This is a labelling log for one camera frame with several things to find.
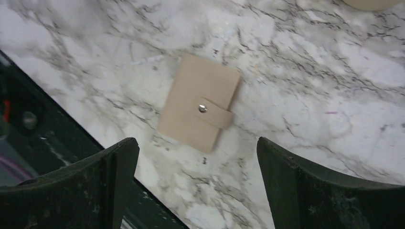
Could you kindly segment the beige card holder wallet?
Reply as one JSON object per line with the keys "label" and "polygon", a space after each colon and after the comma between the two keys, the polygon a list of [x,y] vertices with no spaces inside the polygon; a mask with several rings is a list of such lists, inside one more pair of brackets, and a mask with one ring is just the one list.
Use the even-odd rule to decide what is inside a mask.
{"label": "beige card holder wallet", "polygon": [[201,152],[210,153],[234,114],[229,110],[239,71],[185,54],[161,112],[158,131]]}

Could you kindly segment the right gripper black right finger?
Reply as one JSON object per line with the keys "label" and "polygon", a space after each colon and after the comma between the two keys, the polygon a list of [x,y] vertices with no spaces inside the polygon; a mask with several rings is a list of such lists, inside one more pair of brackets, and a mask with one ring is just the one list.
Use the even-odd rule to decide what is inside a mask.
{"label": "right gripper black right finger", "polygon": [[402,229],[405,188],[352,177],[261,137],[256,153],[277,229]]}

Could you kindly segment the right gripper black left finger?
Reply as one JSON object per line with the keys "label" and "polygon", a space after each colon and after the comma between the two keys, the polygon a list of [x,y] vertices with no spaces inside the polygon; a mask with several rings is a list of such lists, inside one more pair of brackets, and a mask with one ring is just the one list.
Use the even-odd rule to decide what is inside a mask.
{"label": "right gripper black left finger", "polygon": [[139,157],[132,137],[90,157],[0,189],[3,229],[118,229]]}

